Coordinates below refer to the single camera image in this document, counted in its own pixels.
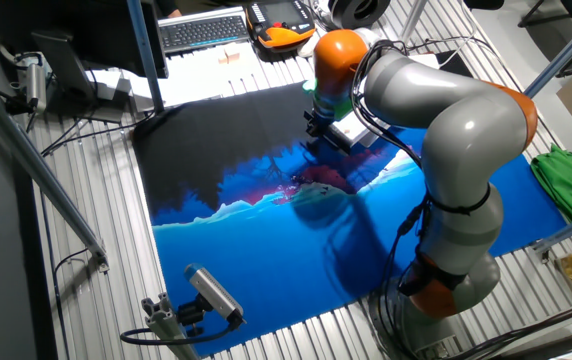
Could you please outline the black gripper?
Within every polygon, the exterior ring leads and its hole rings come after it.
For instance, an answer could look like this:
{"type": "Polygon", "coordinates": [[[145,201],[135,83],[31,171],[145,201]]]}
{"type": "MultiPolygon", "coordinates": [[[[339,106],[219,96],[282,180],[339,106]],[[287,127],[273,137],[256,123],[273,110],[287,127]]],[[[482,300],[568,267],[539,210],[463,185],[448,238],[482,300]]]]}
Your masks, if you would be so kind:
{"type": "Polygon", "coordinates": [[[304,118],[307,121],[306,132],[309,135],[324,135],[335,121],[335,110],[314,106],[311,111],[304,112],[304,118]]]}

